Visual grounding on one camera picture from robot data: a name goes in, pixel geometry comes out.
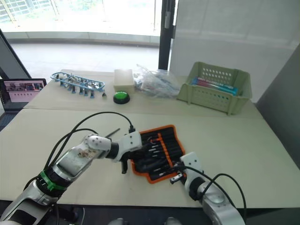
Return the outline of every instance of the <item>green plastic basket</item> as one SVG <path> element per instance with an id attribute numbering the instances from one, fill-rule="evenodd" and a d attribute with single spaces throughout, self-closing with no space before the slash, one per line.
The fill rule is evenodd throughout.
<path id="1" fill-rule="evenodd" d="M 190 85 L 195 77 L 216 81 L 238 88 L 237 96 L 198 85 Z M 250 74 L 225 67 L 217 67 L 203 62 L 196 62 L 182 85 L 178 100 L 188 104 L 202 105 L 208 108 L 226 112 L 228 115 L 240 112 L 243 105 L 252 97 Z"/>

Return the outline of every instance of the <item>plastic bag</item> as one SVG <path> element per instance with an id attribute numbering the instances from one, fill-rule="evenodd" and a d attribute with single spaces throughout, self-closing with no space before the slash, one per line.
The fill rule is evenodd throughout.
<path id="1" fill-rule="evenodd" d="M 157 98 L 175 98 L 180 91 L 180 85 L 175 76 L 167 71 L 158 69 L 150 71 L 137 64 L 140 74 L 135 74 L 135 87 L 147 95 Z"/>

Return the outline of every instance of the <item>white tabletop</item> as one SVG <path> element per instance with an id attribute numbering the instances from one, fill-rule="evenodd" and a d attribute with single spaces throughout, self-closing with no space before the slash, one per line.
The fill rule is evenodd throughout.
<path id="1" fill-rule="evenodd" d="M 127 104 L 118 105 L 113 102 L 113 73 L 72 70 L 63 70 L 63 72 L 105 82 L 107 98 L 102 98 L 102 93 L 98 91 L 95 92 L 95 98 L 79 95 L 79 90 L 77 90 L 76 94 L 72 94 L 71 91 L 67 91 L 66 88 L 61 87 L 59 82 L 51 81 L 25 108 L 89 111 L 109 110 L 120 113 L 227 117 L 227 114 L 224 112 L 193 104 L 188 105 L 186 102 L 176 99 L 149 97 L 140 92 L 131 94 L 130 101 Z M 185 79 L 186 77 L 179 77 L 180 83 L 184 83 Z M 261 114 L 250 101 L 246 103 L 241 113 L 234 115 L 234 117 L 262 118 Z"/>
<path id="2" fill-rule="evenodd" d="M 23 109 L 0 132 L 0 199 L 15 199 L 25 183 L 41 171 L 60 137 L 92 113 Z M 197 153 L 208 175 L 228 173 L 240 183 L 249 208 L 300 207 L 300 171 L 262 118 L 125 115 L 139 131 L 174 124 L 186 152 Z M 95 129 L 101 135 L 122 128 L 113 139 L 128 130 L 127 122 L 116 115 L 99 115 L 81 127 Z M 77 145 L 86 134 L 74 134 L 67 147 Z M 219 183 L 236 206 L 242 208 L 234 183 L 227 178 L 221 178 Z M 120 163 L 109 159 L 95 160 L 59 202 L 199 207 L 180 182 L 171 185 L 164 180 L 149 184 L 144 177 L 134 175 L 131 168 L 122 175 Z"/>

